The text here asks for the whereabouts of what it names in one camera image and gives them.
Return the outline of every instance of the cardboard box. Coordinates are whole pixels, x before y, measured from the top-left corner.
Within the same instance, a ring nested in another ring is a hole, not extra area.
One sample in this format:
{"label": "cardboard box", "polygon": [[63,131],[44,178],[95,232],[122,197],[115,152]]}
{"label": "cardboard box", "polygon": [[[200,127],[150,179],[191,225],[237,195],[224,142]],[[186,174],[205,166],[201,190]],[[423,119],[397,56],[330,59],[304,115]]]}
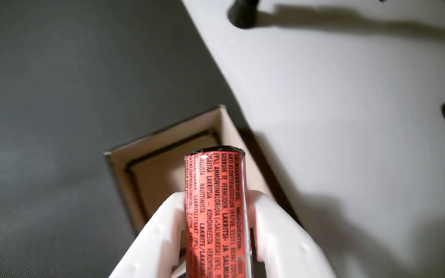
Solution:
{"label": "cardboard box", "polygon": [[[273,197],[226,108],[219,106],[105,153],[136,233],[167,197],[184,191],[184,155],[216,145],[245,150],[248,189]],[[284,196],[280,188],[274,188],[274,194],[276,191]]]}

